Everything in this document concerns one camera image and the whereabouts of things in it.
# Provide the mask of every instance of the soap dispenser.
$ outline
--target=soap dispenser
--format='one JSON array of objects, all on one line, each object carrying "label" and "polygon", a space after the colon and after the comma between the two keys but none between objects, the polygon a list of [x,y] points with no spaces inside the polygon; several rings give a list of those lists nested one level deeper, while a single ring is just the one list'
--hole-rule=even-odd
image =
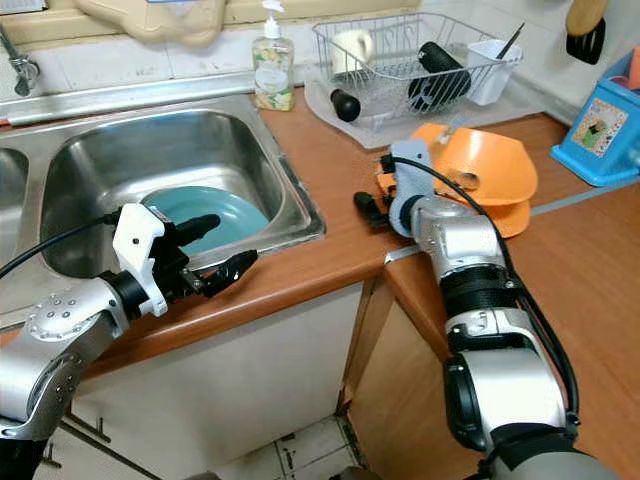
[{"label": "soap dispenser", "polygon": [[264,36],[253,42],[256,106],[267,110],[293,108],[293,42],[282,38],[275,12],[284,12],[279,0],[264,0],[268,11]]}]

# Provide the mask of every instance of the faucet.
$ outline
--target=faucet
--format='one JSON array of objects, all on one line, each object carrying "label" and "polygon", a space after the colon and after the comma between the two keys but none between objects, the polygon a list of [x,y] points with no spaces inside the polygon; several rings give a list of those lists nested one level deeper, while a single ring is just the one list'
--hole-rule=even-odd
[{"label": "faucet", "polygon": [[2,24],[0,24],[0,42],[9,54],[9,63],[18,74],[18,83],[16,83],[14,91],[21,97],[26,97],[40,74],[40,67],[33,60],[29,60],[27,55],[16,50]]}]

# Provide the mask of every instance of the blue plate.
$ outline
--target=blue plate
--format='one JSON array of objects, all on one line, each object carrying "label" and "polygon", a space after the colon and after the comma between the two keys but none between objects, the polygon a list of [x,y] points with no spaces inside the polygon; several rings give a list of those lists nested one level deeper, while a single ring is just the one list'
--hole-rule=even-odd
[{"label": "blue plate", "polygon": [[245,199],[217,188],[190,186],[161,190],[147,195],[142,204],[156,207],[176,225],[210,213],[220,216],[218,227],[182,247],[187,255],[250,237],[269,224],[262,212]]}]

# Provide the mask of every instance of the tile floor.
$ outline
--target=tile floor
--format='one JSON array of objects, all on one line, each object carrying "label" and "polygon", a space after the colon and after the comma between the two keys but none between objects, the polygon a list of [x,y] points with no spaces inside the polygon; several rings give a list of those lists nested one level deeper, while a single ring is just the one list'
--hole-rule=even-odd
[{"label": "tile floor", "polygon": [[216,470],[221,480],[329,480],[358,465],[344,419],[325,418]]}]

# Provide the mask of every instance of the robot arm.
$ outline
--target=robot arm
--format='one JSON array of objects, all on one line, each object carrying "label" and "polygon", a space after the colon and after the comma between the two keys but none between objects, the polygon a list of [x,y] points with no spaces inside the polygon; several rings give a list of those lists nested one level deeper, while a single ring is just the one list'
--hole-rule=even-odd
[{"label": "robot arm", "polygon": [[[430,166],[421,140],[396,143],[383,159],[397,182],[389,221],[429,254],[443,294],[453,355],[444,366],[449,427],[460,444],[485,455],[470,478],[616,478],[573,448],[577,412],[565,409],[551,352],[523,308],[522,285],[495,226],[434,195],[432,176],[416,163]],[[577,406],[577,397],[570,403]]]},{"label": "robot arm", "polygon": [[180,250],[220,223],[217,215],[174,225],[140,204],[123,207],[114,249],[123,271],[105,272],[51,294],[33,307],[18,336],[0,349],[0,478],[30,479],[47,439],[84,371],[132,320],[167,311],[167,301],[212,296],[255,262],[255,250],[231,257],[204,278]]}]

